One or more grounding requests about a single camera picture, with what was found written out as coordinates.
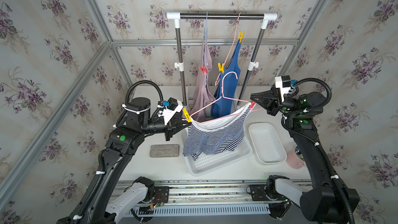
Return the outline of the red clothespin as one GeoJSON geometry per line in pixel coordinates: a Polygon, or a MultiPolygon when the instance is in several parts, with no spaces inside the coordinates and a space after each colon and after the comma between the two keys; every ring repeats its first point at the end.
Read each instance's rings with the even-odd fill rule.
{"type": "Polygon", "coordinates": [[[256,103],[255,103],[254,101],[251,101],[251,102],[250,102],[250,107],[249,107],[249,108],[250,108],[250,109],[253,109],[253,108],[255,107],[255,105],[256,105],[256,103]]]}
{"type": "Polygon", "coordinates": [[[200,71],[203,73],[203,74],[208,74],[208,70],[207,70],[207,67],[206,66],[204,66],[204,67],[201,67],[200,66],[200,71]]]}

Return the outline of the blue white striped tank top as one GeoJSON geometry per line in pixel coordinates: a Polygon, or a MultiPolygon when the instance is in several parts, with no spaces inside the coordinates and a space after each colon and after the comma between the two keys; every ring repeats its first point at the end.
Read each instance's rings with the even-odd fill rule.
{"type": "Polygon", "coordinates": [[[234,151],[244,139],[244,124],[252,112],[249,106],[247,103],[234,113],[212,121],[192,121],[192,125],[186,128],[183,155],[196,160],[200,154],[216,155],[227,150],[234,151]]]}

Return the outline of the pink wire hanger striped top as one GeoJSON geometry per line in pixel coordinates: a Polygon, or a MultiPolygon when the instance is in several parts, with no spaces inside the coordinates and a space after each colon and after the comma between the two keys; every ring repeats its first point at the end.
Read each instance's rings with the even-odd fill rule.
{"type": "Polygon", "coordinates": [[[198,114],[200,111],[204,110],[205,108],[207,108],[207,107],[209,107],[209,106],[215,104],[216,102],[220,101],[221,99],[227,99],[227,100],[231,100],[231,101],[237,101],[237,102],[239,102],[239,103],[240,103],[240,102],[244,102],[244,103],[249,103],[249,104],[250,104],[251,101],[235,99],[235,98],[232,98],[232,97],[226,97],[226,96],[224,95],[224,80],[225,80],[225,79],[227,78],[227,76],[229,76],[230,74],[235,75],[236,80],[238,80],[238,76],[237,76],[237,74],[236,74],[234,71],[231,71],[231,72],[226,73],[226,74],[224,75],[224,77],[222,78],[222,83],[221,83],[221,97],[217,98],[215,101],[211,102],[209,105],[206,105],[206,106],[202,107],[202,108],[199,109],[198,111],[196,111],[196,112],[194,112],[194,113],[192,113],[192,114],[189,114],[191,118],[192,118],[194,115],[198,114]]]}

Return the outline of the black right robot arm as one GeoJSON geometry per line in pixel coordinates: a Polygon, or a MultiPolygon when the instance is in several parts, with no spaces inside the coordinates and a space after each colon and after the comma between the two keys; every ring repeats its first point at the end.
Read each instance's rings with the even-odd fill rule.
{"type": "Polygon", "coordinates": [[[310,222],[353,224],[360,196],[334,169],[313,121],[331,98],[332,90],[323,80],[295,81],[289,76],[278,76],[270,90],[251,94],[267,114],[282,114],[281,125],[299,148],[312,181],[312,189],[305,190],[287,177],[271,175],[265,193],[270,199],[288,199],[310,222]]]}

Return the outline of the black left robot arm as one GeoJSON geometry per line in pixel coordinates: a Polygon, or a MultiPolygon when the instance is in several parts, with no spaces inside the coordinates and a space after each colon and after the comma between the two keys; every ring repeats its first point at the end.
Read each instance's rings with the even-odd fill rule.
{"type": "Polygon", "coordinates": [[[160,87],[150,80],[134,83],[128,89],[122,107],[123,112],[109,134],[106,148],[98,155],[98,169],[92,182],[75,209],[57,221],[59,224],[117,224],[138,203],[150,200],[154,195],[154,182],[139,177],[114,203],[110,202],[122,172],[145,138],[163,133],[169,141],[190,125],[181,119],[181,101],[164,100],[160,87]],[[130,98],[134,89],[142,84],[151,85],[158,92],[160,100],[153,114],[148,98],[130,98]]]}

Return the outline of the pink tank top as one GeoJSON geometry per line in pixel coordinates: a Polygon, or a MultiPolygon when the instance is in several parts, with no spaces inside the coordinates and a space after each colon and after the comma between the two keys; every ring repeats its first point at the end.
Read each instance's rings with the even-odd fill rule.
{"type": "MultiPolygon", "coordinates": [[[[209,92],[208,83],[207,83],[207,79],[208,79],[209,73],[212,71],[212,57],[210,55],[208,44],[207,44],[207,47],[206,47],[206,51],[207,51],[207,70],[208,70],[208,74],[205,75],[205,74],[203,74],[200,71],[200,66],[201,67],[204,66],[204,62],[203,62],[203,58],[204,58],[204,39],[203,39],[200,66],[199,66],[199,69],[198,69],[197,83],[196,83],[196,87],[195,87],[195,91],[194,91],[194,95],[193,95],[193,106],[191,108],[190,114],[198,111],[202,107],[204,107],[206,105],[209,105],[211,102],[216,100],[215,97],[209,92]]],[[[207,118],[206,117],[206,110],[202,110],[198,114],[196,114],[196,115],[194,115],[192,117],[192,119],[197,121],[197,122],[203,122],[203,121],[206,120],[206,118],[207,118]]]]}

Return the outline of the grey rectangular sponge pad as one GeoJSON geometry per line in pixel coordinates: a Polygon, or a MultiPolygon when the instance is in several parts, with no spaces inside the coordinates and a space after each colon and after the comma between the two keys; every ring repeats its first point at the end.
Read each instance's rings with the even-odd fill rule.
{"type": "Polygon", "coordinates": [[[150,147],[150,158],[174,158],[179,156],[178,144],[152,145],[150,147]]]}

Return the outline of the white plastic tray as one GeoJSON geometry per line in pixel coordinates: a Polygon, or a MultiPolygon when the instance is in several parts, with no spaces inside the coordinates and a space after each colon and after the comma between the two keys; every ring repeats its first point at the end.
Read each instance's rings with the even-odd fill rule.
{"type": "Polygon", "coordinates": [[[256,159],[261,165],[275,165],[286,161],[287,153],[270,123],[253,123],[249,126],[248,132],[256,159]]]}

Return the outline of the white perforated plastic basket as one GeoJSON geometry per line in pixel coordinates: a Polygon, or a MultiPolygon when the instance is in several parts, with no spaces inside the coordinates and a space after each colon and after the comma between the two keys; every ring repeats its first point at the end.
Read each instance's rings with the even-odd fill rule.
{"type": "Polygon", "coordinates": [[[249,157],[252,152],[250,141],[244,136],[243,141],[234,151],[227,150],[216,155],[200,154],[196,160],[192,156],[186,156],[184,160],[190,174],[199,177],[243,160],[249,157]]]}

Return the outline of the yellow lower clothespin blue top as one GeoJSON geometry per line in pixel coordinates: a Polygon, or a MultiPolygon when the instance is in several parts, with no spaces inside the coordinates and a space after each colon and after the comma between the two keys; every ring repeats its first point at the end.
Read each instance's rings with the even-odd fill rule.
{"type": "Polygon", "coordinates": [[[218,63],[218,70],[219,70],[219,73],[224,74],[224,72],[225,72],[224,63],[218,63]]]}

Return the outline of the yellow clothespin blue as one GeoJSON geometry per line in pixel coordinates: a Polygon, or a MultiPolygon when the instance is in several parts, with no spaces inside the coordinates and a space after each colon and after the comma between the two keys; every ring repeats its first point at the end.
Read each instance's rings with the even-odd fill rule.
{"type": "Polygon", "coordinates": [[[244,37],[244,34],[245,34],[245,32],[242,32],[242,31],[239,32],[239,35],[238,35],[238,42],[239,42],[239,43],[242,42],[243,37],[244,37]]]}
{"type": "Polygon", "coordinates": [[[218,63],[218,70],[219,70],[219,73],[224,74],[224,72],[225,72],[224,63],[218,63]]]}

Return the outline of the red clothespin on pink top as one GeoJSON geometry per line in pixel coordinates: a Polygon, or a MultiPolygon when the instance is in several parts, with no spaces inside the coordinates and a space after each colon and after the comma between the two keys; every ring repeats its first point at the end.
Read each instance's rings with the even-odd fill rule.
{"type": "Polygon", "coordinates": [[[203,74],[208,74],[208,70],[207,70],[207,67],[206,66],[204,66],[204,67],[201,67],[200,66],[200,71],[203,73],[203,74]]]}

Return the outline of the pink pen cup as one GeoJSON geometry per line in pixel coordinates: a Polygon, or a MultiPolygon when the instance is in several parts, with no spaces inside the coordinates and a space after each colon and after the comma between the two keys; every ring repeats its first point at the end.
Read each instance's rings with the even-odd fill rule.
{"type": "Polygon", "coordinates": [[[290,152],[288,152],[286,163],[289,167],[295,170],[306,167],[303,154],[298,146],[295,146],[290,152]]]}

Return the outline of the yellow upper clothespin blue top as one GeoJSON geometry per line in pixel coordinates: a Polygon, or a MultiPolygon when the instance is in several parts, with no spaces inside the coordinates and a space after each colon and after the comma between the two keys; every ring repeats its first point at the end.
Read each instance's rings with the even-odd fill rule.
{"type": "Polygon", "coordinates": [[[245,34],[245,32],[242,32],[242,31],[239,32],[239,35],[238,35],[238,42],[239,42],[239,43],[242,42],[243,37],[244,37],[244,34],[245,34]]]}

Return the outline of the white metal clothes rack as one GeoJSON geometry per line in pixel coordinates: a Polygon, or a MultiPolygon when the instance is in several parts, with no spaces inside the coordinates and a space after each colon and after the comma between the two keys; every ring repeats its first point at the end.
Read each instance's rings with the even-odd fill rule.
{"type": "Polygon", "coordinates": [[[178,54],[178,62],[175,67],[180,72],[180,80],[181,80],[181,88],[182,88],[182,98],[183,105],[188,105],[188,99],[186,94],[186,85],[185,85],[185,76],[184,76],[184,62],[182,56],[182,43],[181,43],[181,31],[180,31],[180,21],[181,20],[260,20],[261,21],[261,30],[259,32],[254,51],[252,53],[252,57],[250,63],[247,68],[247,72],[245,75],[245,79],[242,85],[242,89],[239,97],[242,97],[247,84],[249,82],[250,76],[252,74],[253,69],[257,66],[256,57],[260,48],[260,45],[263,40],[263,36],[265,30],[270,21],[276,21],[278,19],[277,13],[192,13],[192,12],[167,12],[166,17],[168,20],[172,20],[175,26],[176,33],[176,42],[177,42],[177,54],[178,54]]]}

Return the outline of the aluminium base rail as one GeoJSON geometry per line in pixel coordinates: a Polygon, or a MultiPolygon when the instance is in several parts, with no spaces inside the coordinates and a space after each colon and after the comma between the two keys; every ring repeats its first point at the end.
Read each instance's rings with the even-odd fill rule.
{"type": "Polygon", "coordinates": [[[127,217],[147,223],[155,217],[265,214],[281,220],[293,202],[265,190],[266,180],[156,180],[153,197],[127,217]]]}

